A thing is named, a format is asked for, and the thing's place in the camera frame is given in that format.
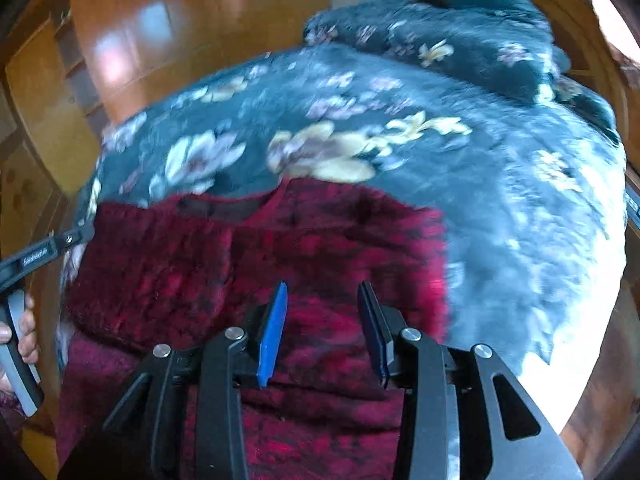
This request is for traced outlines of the person's left hand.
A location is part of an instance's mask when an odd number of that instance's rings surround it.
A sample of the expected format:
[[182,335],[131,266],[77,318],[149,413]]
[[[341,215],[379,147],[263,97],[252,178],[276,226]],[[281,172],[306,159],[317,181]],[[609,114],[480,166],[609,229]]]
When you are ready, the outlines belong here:
[[[24,305],[25,307],[23,313],[20,317],[20,320],[18,321],[18,326],[20,326],[20,330],[22,331],[22,336],[18,341],[18,352],[20,352],[20,355],[25,363],[36,364],[40,357],[40,348],[38,346],[37,339],[34,298],[32,298],[32,296],[30,296],[29,294],[25,294]],[[13,333],[9,326],[7,326],[6,323],[1,322],[1,344],[6,344],[8,341],[10,341],[12,335]],[[1,391],[8,394],[9,396],[13,396],[14,393],[13,386],[2,367]]]

